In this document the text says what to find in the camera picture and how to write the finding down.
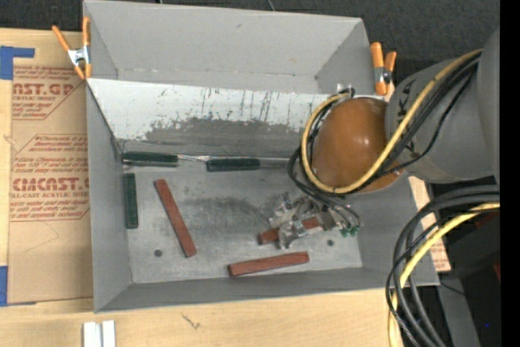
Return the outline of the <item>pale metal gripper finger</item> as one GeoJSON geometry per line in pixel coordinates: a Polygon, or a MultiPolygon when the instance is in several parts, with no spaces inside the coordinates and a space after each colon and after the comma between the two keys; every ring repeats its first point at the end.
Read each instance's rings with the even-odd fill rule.
{"type": "Polygon", "coordinates": [[[278,246],[281,249],[288,249],[290,245],[304,236],[308,235],[307,228],[300,220],[291,220],[283,223],[278,230],[278,246]]]}
{"type": "Polygon", "coordinates": [[[271,216],[269,217],[269,224],[271,227],[279,227],[283,223],[287,223],[293,218],[294,215],[298,215],[300,206],[303,203],[303,197],[290,197],[288,194],[284,194],[281,201],[275,205],[271,216]]]}

